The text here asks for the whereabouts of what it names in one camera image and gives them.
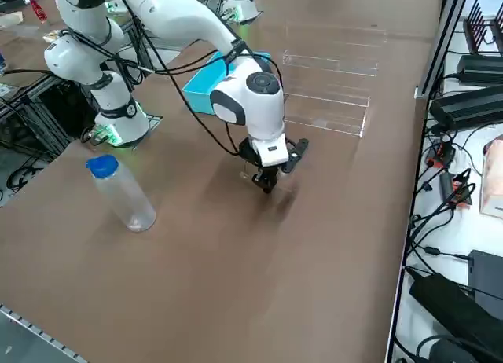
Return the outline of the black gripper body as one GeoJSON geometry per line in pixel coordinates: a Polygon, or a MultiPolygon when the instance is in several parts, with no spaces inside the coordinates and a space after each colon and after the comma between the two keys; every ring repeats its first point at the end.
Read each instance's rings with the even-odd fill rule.
{"type": "Polygon", "coordinates": [[[257,168],[255,173],[257,178],[275,177],[277,172],[282,170],[285,166],[285,163],[280,163],[270,167],[264,167],[259,154],[252,148],[252,143],[248,138],[245,138],[239,144],[239,155],[247,163],[257,168]]]}

